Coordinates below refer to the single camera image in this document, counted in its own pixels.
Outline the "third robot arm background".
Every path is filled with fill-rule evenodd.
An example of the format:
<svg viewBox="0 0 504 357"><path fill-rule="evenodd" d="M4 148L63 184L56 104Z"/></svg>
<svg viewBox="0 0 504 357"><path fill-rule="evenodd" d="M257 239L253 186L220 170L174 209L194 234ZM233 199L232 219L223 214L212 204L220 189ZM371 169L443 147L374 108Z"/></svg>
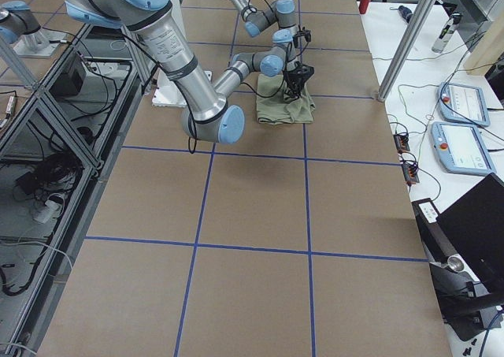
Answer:
<svg viewBox="0 0 504 357"><path fill-rule="evenodd" d="M43 30L26 2L15 0L1 4L1 37L17 55L26 58L51 57L59 42L52 43L53 32Z"/></svg>

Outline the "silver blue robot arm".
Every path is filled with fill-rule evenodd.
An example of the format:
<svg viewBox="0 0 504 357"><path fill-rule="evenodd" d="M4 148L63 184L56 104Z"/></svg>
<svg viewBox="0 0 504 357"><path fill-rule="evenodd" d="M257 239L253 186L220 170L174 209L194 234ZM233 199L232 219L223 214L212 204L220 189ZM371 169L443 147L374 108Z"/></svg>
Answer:
<svg viewBox="0 0 504 357"><path fill-rule="evenodd" d="M252 6L250 0L231 2L250 36L260 35L273 24L279 29L270 50L237 55L221 77L211 82L172 18L171 0L65 0L67 13L75 20L105 28L126 27L138 35L186 100L184 131L194 139L225 144L235 143L243 134L243 110L229 104L228 96L250 73L281 74L293 98L300 96L314 73L295 52L299 39L309 38L310 32L298 25L293 0L276 0L266 11Z"/></svg>
<svg viewBox="0 0 504 357"><path fill-rule="evenodd" d="M294 0L275 0L265 2L265 9L259 9L252 0L230 0L244 22L250 37L260 35L264 30L276 24L280 30L287 30L295 35L298 24L295 17Z"/></svg>

